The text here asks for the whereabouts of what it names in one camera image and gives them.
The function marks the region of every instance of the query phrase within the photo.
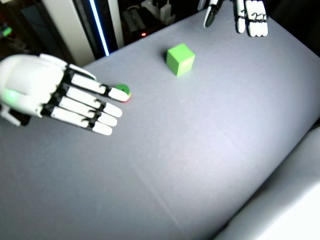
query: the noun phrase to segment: green cube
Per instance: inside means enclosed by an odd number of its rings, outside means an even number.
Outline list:
[[[191,70],[196,55],[184,43],[170,48],[166,55],[166,64],[172,72],[180,76]]]

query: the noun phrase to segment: gray table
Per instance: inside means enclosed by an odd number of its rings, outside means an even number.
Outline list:
[[[126,83],[106,137],[53,119],[0,120],[0,239],[205,240],[246,202],[320,115],[320,59],[273,20],[237,34],[232,4],[87,67]],[[177,78],[164,61],[196,54]]]

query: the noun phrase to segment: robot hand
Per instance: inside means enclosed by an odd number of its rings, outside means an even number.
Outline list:
[[[101,84],[88,71],[54,56],[13,55],[0,62],[0,116],[22,124],[18,116],[47,116],[102,135],[111,135],[120,108],[91,94],[126,102],[129,95]]]
[[[222,2],[223,2],[223,0],[210,0],[209,6],[206,10],[204,23],[203,23],[203,26],[205,29],[210,27],[211,24],[213,23],[213,21],[215,20],[215,16],[219,12],[219,9],[221,8]]]
[[[238,15],[236,27],[239,33],[242,34],[246,30],[247,16],[249,19],[248,30],[251,37],[265,37],[268,35],[267,13],[262,0],[236,0],[236,8]]]

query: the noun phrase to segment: blue led light strip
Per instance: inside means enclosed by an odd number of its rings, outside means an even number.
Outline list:
[[[98,15],[98,12],[97,12],[95,0],[89,0],[89,1],[90,1],[90,5],[91,5],[91,9],[92,9],[92,12],[93,12],[93,16],[94,16],[94,20],[95,20],[96,26],[98,27],[98,31],[99,31],[99,35],[100,35],[100,38],[101,38],[101,42],[102,42],[102,46],[103,46],[105,55],[109,56],[107,42],[106,42],[106,39],[105,39],[104,31],[102,30],[102,27],[101,27],[101,23],[100,23],[99,15]]]

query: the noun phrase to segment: green round object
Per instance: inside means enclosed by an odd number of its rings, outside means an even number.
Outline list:
[[[118,84],[115,86],[115,88],[125,92],[126,94],[128,94],[129,97],[131,96],[130,88],[127,85]]]

